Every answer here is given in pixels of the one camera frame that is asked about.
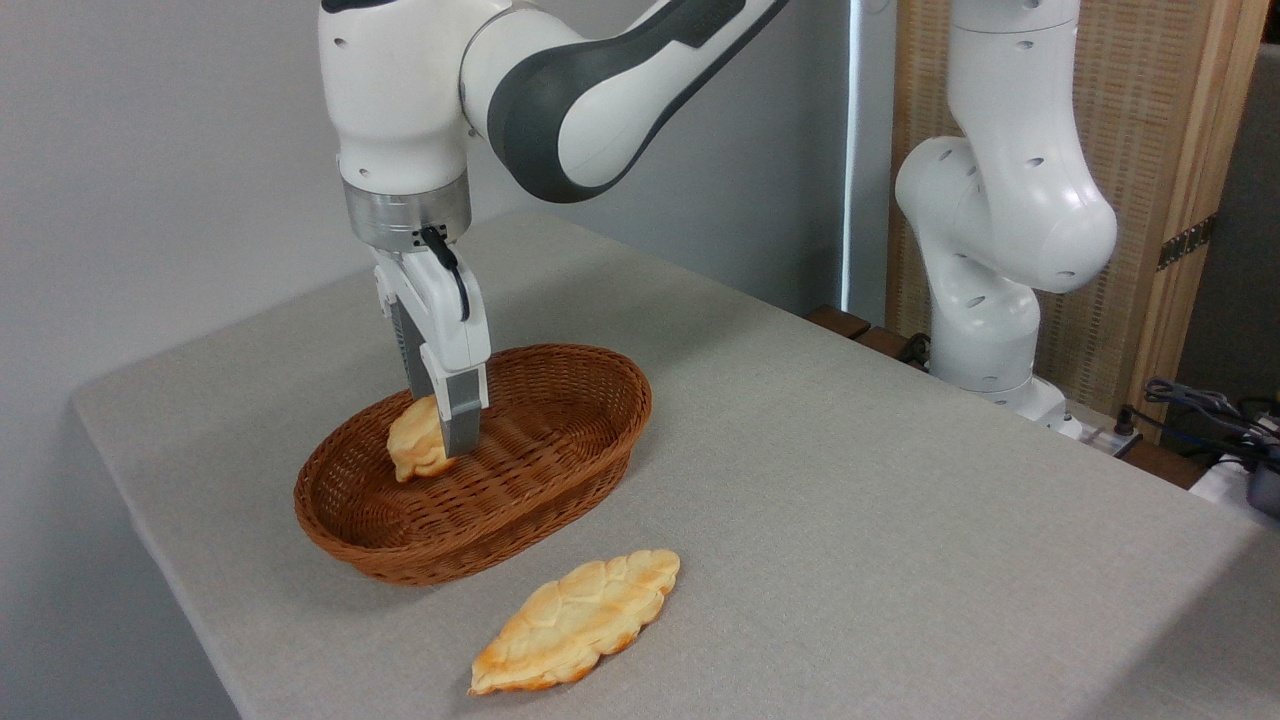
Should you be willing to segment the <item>gripper finger grey blade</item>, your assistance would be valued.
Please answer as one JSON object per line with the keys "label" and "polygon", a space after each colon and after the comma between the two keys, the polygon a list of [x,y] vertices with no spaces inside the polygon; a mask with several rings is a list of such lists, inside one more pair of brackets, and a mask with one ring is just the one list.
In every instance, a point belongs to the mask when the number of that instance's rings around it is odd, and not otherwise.
{"label": "gripper finger grey blade", "polygon": [[471,454],[480,442],[483,410],[489,406],[486,365],[444,369],[429,343],[420,345],[420,396],[434,396],[447,457]]}
{"label": "gripper finger grey blade", "polygon": [[421,355],[422,336],[419,328],[401,301],[399,295],[393,290],[392,282],[388,279],[383,266],[375,266],[375,282],[384,315],[390,320],[396,332],[411,395],[415,398],[433,396],[431,377]]}

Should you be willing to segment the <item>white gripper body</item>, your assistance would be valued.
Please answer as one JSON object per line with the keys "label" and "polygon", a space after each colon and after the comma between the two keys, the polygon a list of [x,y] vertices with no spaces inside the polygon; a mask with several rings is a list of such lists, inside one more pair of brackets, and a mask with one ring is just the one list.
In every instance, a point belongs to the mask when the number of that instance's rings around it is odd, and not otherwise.
{"label": "white gripper body", "polygon": [[420,337],[410,346],[433,375],[458,375],[480,368],[492,355],[490,333],[479,283],[462,260],[449,269],[431,251],[372,251],[375,279],[388,316],[404,316]]}

